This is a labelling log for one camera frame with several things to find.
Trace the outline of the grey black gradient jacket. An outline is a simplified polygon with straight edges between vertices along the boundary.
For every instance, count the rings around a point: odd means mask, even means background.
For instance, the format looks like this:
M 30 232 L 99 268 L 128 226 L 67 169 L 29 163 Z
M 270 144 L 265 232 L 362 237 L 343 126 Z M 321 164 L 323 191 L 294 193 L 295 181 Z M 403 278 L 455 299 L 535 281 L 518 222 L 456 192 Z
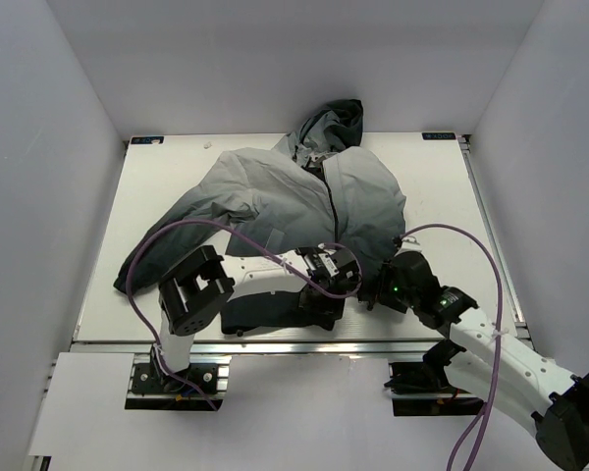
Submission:
M 363 116 L 357 99 L 331 101 L 269 150 L 222 153 L 143 236 L 146 250 L 130 253 L 114 288 L 155 285 L 220 225 L 235 230 L 227 246 L 233 256 L 340 243 L 369 285 L 395 254 L 406 199 L 396 177 L 362 146 Z

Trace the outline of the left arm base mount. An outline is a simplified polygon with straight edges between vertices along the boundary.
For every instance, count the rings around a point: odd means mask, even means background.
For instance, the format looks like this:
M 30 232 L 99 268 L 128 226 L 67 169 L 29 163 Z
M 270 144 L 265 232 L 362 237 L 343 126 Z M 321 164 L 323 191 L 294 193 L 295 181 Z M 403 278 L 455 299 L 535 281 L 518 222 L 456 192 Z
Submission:
M 125 399 L 126 410 L 216 412 L 227 390 L 232 357 L 196 354 L 189 366 L 168 375 L 154 353 L 134 355 Z

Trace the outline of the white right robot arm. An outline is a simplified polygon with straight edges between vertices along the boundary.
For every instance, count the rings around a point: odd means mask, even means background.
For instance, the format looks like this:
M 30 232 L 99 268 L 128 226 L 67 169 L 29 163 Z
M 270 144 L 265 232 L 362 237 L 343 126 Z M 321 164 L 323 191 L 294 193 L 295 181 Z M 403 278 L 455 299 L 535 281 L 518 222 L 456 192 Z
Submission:
M 412 311 L 442 335 L 423 356 L 431 389 L 479 397 L 528 432 L 561 470 L 589 464 L 589 373 L 576 375 L 498 329 L 471 296 L 442 285 L 418 251 L 385 261 L 375 288 L 373 302 Z

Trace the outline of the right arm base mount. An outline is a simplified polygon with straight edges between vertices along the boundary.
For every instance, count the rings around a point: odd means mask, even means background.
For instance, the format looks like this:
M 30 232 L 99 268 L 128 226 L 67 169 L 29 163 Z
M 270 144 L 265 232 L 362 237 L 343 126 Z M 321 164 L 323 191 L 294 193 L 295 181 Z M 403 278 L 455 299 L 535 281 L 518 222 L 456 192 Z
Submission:
M 484 401 L 449 382 L 444 367 L 464 349 L 450 340 L 441 340 L 418 362 L 390 364 L 390 379 L 384 387 L 392 394 L 395 417 L 470 416 Z

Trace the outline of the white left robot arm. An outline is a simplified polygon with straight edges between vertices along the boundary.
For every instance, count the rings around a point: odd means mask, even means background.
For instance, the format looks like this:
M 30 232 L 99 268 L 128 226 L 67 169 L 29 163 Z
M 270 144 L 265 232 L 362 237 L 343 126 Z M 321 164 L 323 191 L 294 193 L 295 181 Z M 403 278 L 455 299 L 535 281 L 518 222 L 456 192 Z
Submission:
M 274 257 L 221 256 L 212 245 L 201 246 L 158 285 L 161 329 L 153 347 L 154 380 L 168 392 L 186 384 L 195 335 L 231 301 L 291 292 L 318 304 L 323 298 L 355 295 L 361 281 L 356 258 L 339 244 L 329 250 L 303 247 Z

